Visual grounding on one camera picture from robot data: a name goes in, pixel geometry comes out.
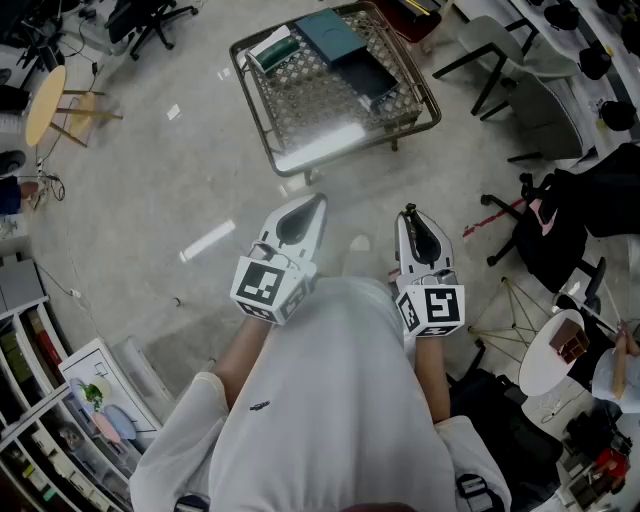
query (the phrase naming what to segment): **metal table frame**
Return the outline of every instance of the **metal table frame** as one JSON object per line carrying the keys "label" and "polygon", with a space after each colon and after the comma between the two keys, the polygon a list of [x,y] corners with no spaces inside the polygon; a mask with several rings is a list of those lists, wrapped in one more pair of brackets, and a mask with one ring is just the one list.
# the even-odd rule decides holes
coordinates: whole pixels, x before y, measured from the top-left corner
{"label": "metal table frame", "polygon": [[[417,120],[420,114],[410,116],[410,117],[404,116],[404,118],[400,117],[398,119],[394,119],[393,122],[387,123],[383,126],[385,131],[384,134],[375,136],[373,138],[365,138],[361,142],[355,143],[349,147],[335,151],[329,155],[316,158],[310,162],[305,162],[304,164],[294,167],[286,172],[280,171],[276,167],[275,160],[273,158],[273,153],[282,154],[283,151],[282,149],[273,148],[269,144],[269,141],[267,140],[267,135],[270,132],[273,131],[277,135],[277,131],[275,130],[275,121],[267,105],[266,99],[264,98],[264,95],[260,89],[260,86],[256,82],[257,77],[255,76],[255,71],[253,69],[253,66],[249,65],[248,63],[249,59],[246,59],[246,58],[244,59],[244,62],[242,62],[242,65],[240,65],[238,63],[238,56],[242,52],[262,42],[273,31],[275,31],[282,25],[286,25],[290,29],[295,28],[294,23],[297,20],[304,18],[305,16],[300,16],[298,18],[291,19],[284,23],[279,23],[278,25],[274,25],[261,32],[258,32],[249,37],[241,39],[240,41],[231,45],[231,47],[229,48],[229,54],[231,56],[233,67],[236,71],[236,74],[238,75],[238,79],[240,80],[240,85],[242,86],[242,92],[244,93],[247,103],[249,105],[249,110],[251,111],[253,120],[256,124],[256,127],[258,128],[260,140],[262,141],[264,150],[267,153],[267,158],[269,159],[269,163],[271,164],[271,167],[273,168],[275,173],[278,174],[279,176],[290,177],[295,174],[304,172],[307,183],[310,183],[311,181],[311,170],[318,165],[322,165],[329,161],[335,160],[341,156],[352,153],[354,151],[375,146],[377,144],[382,144],[384,142],[391,142],[392,149],[395,151],[397,150],[398,139],[402,137],[406,137],[407,135],[412,135],[414,133],[419,133],[425,130],[429,130],[433,128],[436,124],[438,124],[442,119],[440,108],[438,107],[438,104],[436,103],[436,100],[433,97],[431,90],[427,86],[424,80],[424,77],[422,76],[422,73],[420,73],[420,70],[418,69],[413,58],[411,57],[409,52],[406,50],[403,43],[400,41],[400,39],[396,35],[395,31],[387,23],[384,16],[376,8],[376,6],[370,2],[357,2],[353,4],[335,7],[334,11],[340,16],[356,14],[359,12],[365,12],[367,16],[369,16],[373,20],[374,25],[376,25],[381,37],[385,39],[385,42],[388,44],[389,49],[393,52],[394,54],[393,56],[397,61],[396,63],[399,64],[400,71],[402,72],[404,79],[409,85],[412,91],[412,94],[414,96],[414,99],[416,100],[417,103],[424,105],[426,107],[426,109],[428,110],[431,116],[431,120],[424,123],[417,123]],[[251,92],[249,91],[249,87],[246,81],[247,73],[251,74],[253,77],[254,85],[258,90],[258,95],[260,97],[262,105],[266,111],[267,117],[269,118],[269,122],[271,124],[270,128],[265,128],[263,126],[262,121],[260,120],[258,111],[256,109],[256,104],[253,100],[253,96]]]}

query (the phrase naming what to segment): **gray chair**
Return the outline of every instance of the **gray chair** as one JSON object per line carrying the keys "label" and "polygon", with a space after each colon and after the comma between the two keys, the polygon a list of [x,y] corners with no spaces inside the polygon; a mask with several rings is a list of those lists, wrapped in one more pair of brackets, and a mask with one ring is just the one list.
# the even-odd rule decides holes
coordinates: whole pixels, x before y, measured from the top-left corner
{"label": "gray chair", "polygon": [[[511,32],[525,26],[529,27],[531,32],[520,48]],[[489,80],[471,109],[474,116],[501,76],[517,82],[526,74],[544,80],[555,80],[578,72],[576,63],[556,52],[525,18],[503,27],[490,16],[479,16],[464,26],[458,34],[458,41],[469,53],[436,71],[433,77],[440,78],[473,60],[478,60],[482,67],[491,71]],[[493,110],[497,112],[505,106],[506,104],[502,103]]]}
{"label": "gray chair", "polygon": [[593,142],[566,81],[543,84],[526,75],[507,97],[524,137],[537,148],[534,153],[509,158],[509,162],[544,158],[582,158]]}

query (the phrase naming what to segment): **desk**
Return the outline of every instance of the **desk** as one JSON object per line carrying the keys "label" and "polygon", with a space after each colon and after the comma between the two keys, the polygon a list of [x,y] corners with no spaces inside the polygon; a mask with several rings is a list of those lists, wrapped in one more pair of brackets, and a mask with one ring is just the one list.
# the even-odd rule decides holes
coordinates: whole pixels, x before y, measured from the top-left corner
{"label": "desk", "polygon": [[[300,50],[266,75],[245,54],[282,24],[229,49],[269,163],[280,176],[304,172],[310,182],[317,165],[388,141],[396,150],[399,138],[433,128],[442,117],[415,62],[374,5],[362,2],[334,10],[398,81],[378,108],[361,104],[351,86],[308,46],[295,28],[300,18],[283,23]],[[419,122],[425,109],[428,119]]]}
{"label": "desk", "polygon": [[[76,114],[82,117],[107,117],[110,119],[122,119],[122,116],[110,114],[109,112],[96,112],[94,110],[82,110],[75,108],[59,108],[58,103],[63,94],[85,94],[89,91],[67,91],[64,84],[67,79],[67,71],[64,66],[56,67],[47,78],[44,79],[42,85],[38,89],[36,96],[31,105],[29,117],[27,118],[26,138],[27,144],[31,147],[40,142],[48,127],[53,128],[61,135],[72,140],[76,144],[83,147],[87,145],[80,139],[67,132],[63,127],[53,122],[53,116],[56,113]],[[102,92],[92,92],[93,95],[104,96]]]}
{"label": "desk", "polygon": [[540,396],[551,391],[566,377],[575,364],[567,364],[549,345],[562,323],[573,320],[584,329],[584,321],[578,311],[568,309],[551,317],[533,338],[520,366],[518,385],[527,396]]}

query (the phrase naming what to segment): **dark mark on shirt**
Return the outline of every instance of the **dark mark on shirt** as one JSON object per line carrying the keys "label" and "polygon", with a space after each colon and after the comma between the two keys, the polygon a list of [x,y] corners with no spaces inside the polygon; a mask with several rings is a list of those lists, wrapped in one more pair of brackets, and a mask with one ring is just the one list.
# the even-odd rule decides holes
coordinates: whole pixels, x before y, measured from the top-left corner
{"label": "dark mark on shirt", "polygon": [[253,407],[249,407],[250,411],[259,411],[260,409],[264,409],[267,405],[269,405],[271,402],[262,402],[260,404],[256,404]]}

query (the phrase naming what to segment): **wooden stool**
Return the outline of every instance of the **wooden stool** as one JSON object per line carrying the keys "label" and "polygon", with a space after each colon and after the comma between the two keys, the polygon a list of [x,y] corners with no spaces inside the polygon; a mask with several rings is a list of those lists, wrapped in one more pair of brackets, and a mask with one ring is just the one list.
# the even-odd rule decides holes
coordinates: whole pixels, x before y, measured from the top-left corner
{"label": "wooden stool", "polygon": [[[45,78],[38,89],[27,118],[26,138],[29,146],[33,147],[38,144],[50,126],[69,140],[86,148],[87,145],[78,139],[77,135],[88,126],[91,117],[122,119],[122,116],[116,114],[94,110],[95,97],[105,96],[103,92],[65,90],[66,79],[67,71],[65,67],[58,66],[49,73],[49,76]],[[80,108],[58,108],[58,103],[63,94],[82,94],[83,96],[78,105]],[[53,122],[53,116],[56,113],[72,114],[71,133]]]}

